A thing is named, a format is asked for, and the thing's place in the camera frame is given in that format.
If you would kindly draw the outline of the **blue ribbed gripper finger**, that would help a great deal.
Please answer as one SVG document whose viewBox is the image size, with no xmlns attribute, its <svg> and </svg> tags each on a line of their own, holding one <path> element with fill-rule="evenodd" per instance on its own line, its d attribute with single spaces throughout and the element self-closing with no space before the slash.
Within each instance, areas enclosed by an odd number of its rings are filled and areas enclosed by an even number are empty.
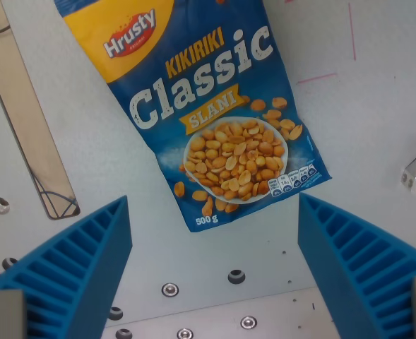
<svg viewBox="0 0 416 339">
<path fill-rule="evenodd" d="M 27 338 L 100 338 L 132 246 L 122 196 L 4 271 L 0 291 L 25 296 Z"/>
<path fill-rule="evenodd" d="M 416 248 L 308 194 L 298 245 L 341 338 L 414 338 Z"/>
</svg>

